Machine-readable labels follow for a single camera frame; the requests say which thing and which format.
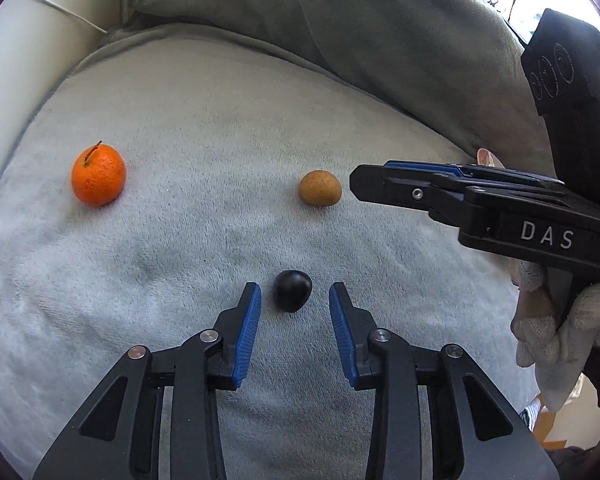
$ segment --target orange stem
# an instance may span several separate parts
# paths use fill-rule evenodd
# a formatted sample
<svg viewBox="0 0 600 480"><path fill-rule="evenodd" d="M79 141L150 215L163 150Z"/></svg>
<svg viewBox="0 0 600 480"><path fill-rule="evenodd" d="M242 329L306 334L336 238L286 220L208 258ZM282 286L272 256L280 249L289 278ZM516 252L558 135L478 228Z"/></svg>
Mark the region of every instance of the orange stem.
<svg viewBox="0 0 600 480"><path fill-rule="evenodd" d="M98 146L100 146L101 144L102 144L102 141L99 140L98 143L91 149L91 151L84 156L84 165L85 166L87 165L87 160L90 157L91 153L95 152L98 149Z"/></svg>

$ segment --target metal screw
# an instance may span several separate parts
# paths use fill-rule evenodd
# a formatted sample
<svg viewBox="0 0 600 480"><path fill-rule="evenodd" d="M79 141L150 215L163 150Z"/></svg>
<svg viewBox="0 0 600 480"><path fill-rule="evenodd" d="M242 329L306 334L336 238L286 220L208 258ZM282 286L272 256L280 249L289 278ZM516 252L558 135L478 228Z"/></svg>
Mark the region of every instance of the metal screw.
<svg viewBox="0 0 600 480"><path fill-rule="evenodd" d="M462 348L460 348L458 345L447 345L445 348L445 353L453 359L458 359L464 355L464 350L462 350Z"/></svg>
<svg viewBox="0 0 600 480"><path fill-rule="evenodd" d="M379 328L371 333L371 337L379 343L386 343L389 341L389 339L391 339L391 332L385 330L384 328Z"/></svg>
<svg viewBox="0 0 600 480"><path fill-rule="evenodd" d="M126 354L132 359L141 359L146 355L146 348L142 345L132 346Z"/></svg>
<svg viewBox="0 0 600 480"><path fill-rule="evenodd" d="M212 343L213 341L217 341L220 337L220 334L215 330L205 330L200 334L200 339L205 343Z"/></svg>

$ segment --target gray blanket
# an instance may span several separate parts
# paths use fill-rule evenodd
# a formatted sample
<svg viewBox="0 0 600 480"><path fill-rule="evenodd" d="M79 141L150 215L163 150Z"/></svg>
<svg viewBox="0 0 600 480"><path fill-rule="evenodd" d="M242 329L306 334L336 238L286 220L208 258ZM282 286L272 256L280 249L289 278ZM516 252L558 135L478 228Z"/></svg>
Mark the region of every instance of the gray blanket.
<svg viewBox="0 0 600 480"><path fill-rule="evenodd" d="M336 280L411 343L465 346L515 407L536 394L514 362L516 289L497 260L424 213L346 190L361 163L468 157L355 89L226 38L194 25L115 36L43 104L0 180L0 449L24 478L126 349L179 345L250 280L264 295L250 374L219 396L229 478L362 478L372 395L342 375ZM128 177L92 209L68 173L98 140ZM343 183L337 206L298 200L317 168ZM270 301L289 268L314 280L293 315Z"/></svg>
<svg viewBox="0 0 600 480"><path fill-rule="evenodd" d="M508 168L553 174L522 46L481 0L129 0L140 26L207 23L329 70Z"/></svg>

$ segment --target gloved hand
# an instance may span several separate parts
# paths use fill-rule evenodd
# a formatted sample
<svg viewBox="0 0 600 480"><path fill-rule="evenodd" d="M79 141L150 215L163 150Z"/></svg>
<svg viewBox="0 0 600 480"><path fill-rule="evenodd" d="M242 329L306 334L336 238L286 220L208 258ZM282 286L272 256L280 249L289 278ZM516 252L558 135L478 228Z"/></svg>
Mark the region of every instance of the gloved hand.
<svg viewBox="0 0 600 480"><path fill-rule="evenodd" d="M493 153L481 148L477 162L503 168ZM566 402L594 345L600 346L600 283L584 289L574 300L566 321L558 327L559 312L547 285L547 270L539 264L513 260L511 281L520 294L511 331L518 340L516 363L536 366L536 381L544 402L557 412Z"/></svg>

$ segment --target black olive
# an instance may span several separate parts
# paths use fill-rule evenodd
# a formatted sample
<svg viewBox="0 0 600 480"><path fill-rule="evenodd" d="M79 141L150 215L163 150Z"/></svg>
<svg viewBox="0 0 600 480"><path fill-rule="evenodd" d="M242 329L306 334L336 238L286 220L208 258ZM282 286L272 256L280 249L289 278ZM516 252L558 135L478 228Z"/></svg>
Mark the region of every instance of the black olive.
<svg viewBox="0 0 600 480"><path fill-rule="evenodd" d="M280 310L297 312L311 295L311 278L300 270L283 270L273 283L273 301Z"/></svg>

